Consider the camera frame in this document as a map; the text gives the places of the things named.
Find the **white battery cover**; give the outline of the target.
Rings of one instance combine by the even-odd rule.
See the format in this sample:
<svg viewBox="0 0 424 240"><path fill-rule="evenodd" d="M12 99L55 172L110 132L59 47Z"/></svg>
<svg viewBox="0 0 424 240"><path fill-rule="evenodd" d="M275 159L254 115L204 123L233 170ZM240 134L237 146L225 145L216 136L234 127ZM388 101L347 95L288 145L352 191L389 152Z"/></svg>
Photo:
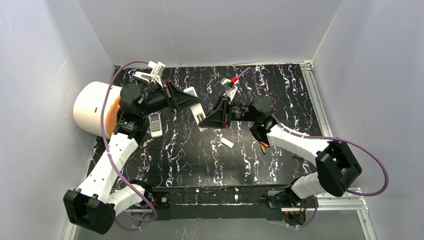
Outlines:
<svg viewBox="0 0 424 240"><path fill-rule="evenodd" d="M224 137L222 137L220 139L220 141L221 141L222 144L228 146L229 148L232 148L234 146L234 143L233 142L231 142L230 140L228 140L228 139L226 139Z"/></svg>

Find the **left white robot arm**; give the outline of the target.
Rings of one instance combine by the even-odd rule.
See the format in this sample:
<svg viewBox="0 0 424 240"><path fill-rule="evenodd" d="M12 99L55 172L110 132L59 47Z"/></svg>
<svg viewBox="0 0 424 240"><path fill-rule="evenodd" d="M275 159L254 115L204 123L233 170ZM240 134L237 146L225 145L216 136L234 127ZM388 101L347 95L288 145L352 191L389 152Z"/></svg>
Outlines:
<svg viewBox="0 0 424 240"><path fill-rule="evenodd" d="M122 169L141 144L147 132L154 130L160 110L175 112L193 109L202 113L201 101L193 87L178 88L166 81L143 94L138 84L123 87L94 81L77 96L73 117L84 131L102 137L105 150L86 179L63 198L72 224L98 234L105 234L120 213L139 203L152 208L147 198L150 187L143 181L126 181L125 187L113 191Z"/></svg>

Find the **white slim remote control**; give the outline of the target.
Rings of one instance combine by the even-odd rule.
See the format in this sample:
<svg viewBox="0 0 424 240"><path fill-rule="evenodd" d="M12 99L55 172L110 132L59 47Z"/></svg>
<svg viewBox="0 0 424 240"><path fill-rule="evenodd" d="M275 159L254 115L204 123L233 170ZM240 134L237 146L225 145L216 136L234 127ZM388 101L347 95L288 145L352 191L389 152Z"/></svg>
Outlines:
<svg viewBox="0 0 424 240"><path fill-rule="evenodd" d="M192 95L192 96L195 96L195 97L198 97L198 95L197 95L197 93L196 93L196 90L195 90L195 88L193 87L193 86L191 86L191 87L188 87L188 88L186 88L186 89L184 89L183 90L185 93L187 93L187 94L190 94L190 95ZM206 131L207 129L206 128L204 128L204 127L200 127L199 126L199 123L205 118L205 112L204 112L204 110L203 110L203 107L202 107L202 105L200 104L200 103L197 103L197 104L195 104L195 105L193 105L193 106L191 106L190 107L190 109L191 109L191 112L192 112L192 115L194 116L194 120L195 120L195 122L196 122L196 125L197 125L197 127L198 127L198 129L199 129L199 131L200 132L204 132L204 131Z"/></svg>

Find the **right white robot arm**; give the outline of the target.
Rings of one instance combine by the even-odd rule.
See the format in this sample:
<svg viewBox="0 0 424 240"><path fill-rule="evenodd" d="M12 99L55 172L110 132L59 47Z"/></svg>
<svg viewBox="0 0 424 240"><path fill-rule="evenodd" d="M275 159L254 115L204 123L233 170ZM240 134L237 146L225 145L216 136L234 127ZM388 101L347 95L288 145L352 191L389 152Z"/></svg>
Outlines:
<svg viewBox="0 0 424 240"><path fill-rule="evenodd" d="M249 105L236 105L222 96L214 108L201 118L201 128L225 129L232 121L252 122L252 136L259 142L287 150L311 162L316 172L292 181L283 198L301 200L329 193L341 197L361 175L362 168L347 143L340 140L312 139L307 134L281 127L272 117L271 100L259 95Z"/></svg>

